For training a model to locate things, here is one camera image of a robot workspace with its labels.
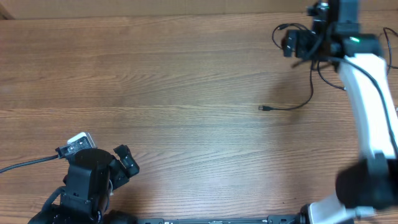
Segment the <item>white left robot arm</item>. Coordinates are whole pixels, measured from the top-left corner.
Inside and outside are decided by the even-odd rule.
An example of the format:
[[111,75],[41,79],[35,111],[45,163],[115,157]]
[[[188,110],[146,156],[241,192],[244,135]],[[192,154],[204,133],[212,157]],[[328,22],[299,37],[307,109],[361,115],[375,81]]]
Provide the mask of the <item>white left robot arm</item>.
[[82,149],[69,158],[65,185],[53,192],[29,224],[137,223],[128,213],[106,212],[112,192],[139,173],[126,145],[114,151],[118,158],[102,149]]

